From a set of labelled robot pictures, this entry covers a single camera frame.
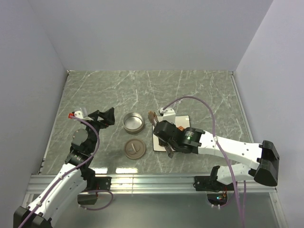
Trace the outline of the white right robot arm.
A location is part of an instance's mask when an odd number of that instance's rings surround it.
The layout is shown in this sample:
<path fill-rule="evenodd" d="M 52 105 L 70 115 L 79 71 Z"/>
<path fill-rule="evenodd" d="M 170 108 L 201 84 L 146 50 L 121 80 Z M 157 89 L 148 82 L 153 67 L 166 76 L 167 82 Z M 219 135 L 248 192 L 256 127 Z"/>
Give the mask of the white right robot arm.
<path fill-rule="evenodd" d="M 153 134 L 176 152 L 213 155 L 235 161 L 235 165 L 215 166 L 209 178 L 210 186 L 219 190 L 232 182 L 254 180 L 276 187 L 280 156 L 271 141 L 262 143 L 239 142 L 188 127 L 180 130 L 168 121 L 156 124 Z"/>

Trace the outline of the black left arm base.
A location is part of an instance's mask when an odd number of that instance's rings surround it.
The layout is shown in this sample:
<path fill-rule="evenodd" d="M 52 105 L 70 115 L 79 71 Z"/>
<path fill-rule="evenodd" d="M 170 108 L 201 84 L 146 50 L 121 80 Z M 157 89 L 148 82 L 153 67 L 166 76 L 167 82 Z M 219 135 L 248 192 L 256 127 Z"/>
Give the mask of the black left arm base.
<path fill-rule="evenodd" d="M 110 196 L 110 202 L 106 204 L 109 206 L 114 199 L 113 193 L 110 191 L 111 177 L 94 177 L 88 182 L 89 186 L 86 187 L 77 196 L 77 202 L 80 207 L 95 205 L 98 199 L 101 199 L 102 194 Z"/>

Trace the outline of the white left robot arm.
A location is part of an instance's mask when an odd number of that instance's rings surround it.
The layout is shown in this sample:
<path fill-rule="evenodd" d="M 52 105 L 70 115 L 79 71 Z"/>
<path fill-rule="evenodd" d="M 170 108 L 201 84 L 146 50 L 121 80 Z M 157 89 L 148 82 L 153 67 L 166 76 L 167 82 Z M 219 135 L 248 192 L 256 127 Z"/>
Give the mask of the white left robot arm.
<path fill-rule="evenodd" d="M 114 108 L 86 114 L 82 109 L 68 115 L 85 125 L 73 133 L 70 152 L 59 173 L 45 190 L 26 207 L 18 207 L 13 215 L 15 228 L 51 228 L 61 213 L 81 193 L 110 194 L 111 178 L 104 186 L 89 165 L 100 145 L 99 131 L 115 124 Z"/>

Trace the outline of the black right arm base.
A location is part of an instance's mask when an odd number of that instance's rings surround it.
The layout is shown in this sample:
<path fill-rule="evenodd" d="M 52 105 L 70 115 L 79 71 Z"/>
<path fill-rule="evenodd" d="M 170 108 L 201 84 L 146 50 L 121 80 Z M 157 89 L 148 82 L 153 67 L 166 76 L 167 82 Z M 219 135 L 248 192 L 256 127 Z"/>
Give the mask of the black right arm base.
<path fill-rule="evenodd" d="M 209 176 L 195 176 L 193 187 L 196 191 L 220 192 L 224 190 L 234 190 L 233 183 L 223 184 L 217 179 L 220 166 L 214 166 Z"/>

